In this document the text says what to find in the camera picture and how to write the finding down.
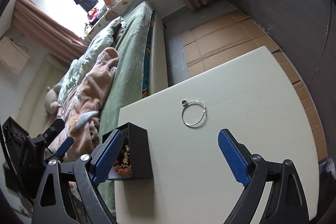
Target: open box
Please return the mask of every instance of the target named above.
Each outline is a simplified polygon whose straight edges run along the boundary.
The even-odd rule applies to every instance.
[[[153,177],[152,162],[148,146],[147,130],[136,126],[130,122],[117,128],[124,135],[124,143],[128,142],[131,176],[120,176],[114,169],[111,169],[108,180],[135,180]],[[109,137],[111,132],[103,135],[103,142]]]

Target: table surface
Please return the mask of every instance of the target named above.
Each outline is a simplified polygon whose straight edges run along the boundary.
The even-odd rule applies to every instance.
[[[183,124],[184,99],[207,107],[201,127]],[[197,121],[201,114],[200,107],[189,107],[185,120]],[[119,125],[126,122],[147,129],[154,179],[115,182],[119,224],[223,223],[243,190],[218,147],[223,128],[265,160],[293,160],[310,219],[316,215],[319,170],[310,125],[266,47],[122,108]],[[271,184],[251,223],[259,223]]]

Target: stuffed animal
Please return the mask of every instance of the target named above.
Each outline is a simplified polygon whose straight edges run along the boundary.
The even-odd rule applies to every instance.
[[[62,87],[62,83],[58,83],[57,85],[55,85],[52,89],[50,87],[47,87],[47,95],[44,99],[44,107],[45,110],[53,115],[57,112],[58,110],[58,93],[61,90]]]

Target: screw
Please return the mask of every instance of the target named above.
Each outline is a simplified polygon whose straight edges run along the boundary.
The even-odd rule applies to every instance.
[[[285,160],[285,164],[287,164],[288,166],[292,166],[293,162],[291,160]]]
[[[54,166],[56,163],[57,163],[57,160],[51,160],[51,161],[49,162],[49,165],[50,165],[50,166]]]
[[[86,161],[90,158],[90,155],[89,154],[84,154],[84,155],[81,155],[81,160],[82,161]]]
[[[254,159],[255,161],[260,161],[262,159],[262,157],[258,154],[253,154],[252,159]]]

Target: gray wall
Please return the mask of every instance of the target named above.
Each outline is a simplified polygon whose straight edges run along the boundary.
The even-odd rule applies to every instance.
[[[333,5],[330,22],[332,0],[228,1],[254,19],[291,60],[310,90],[328,153],[336,160],[336,8]]]

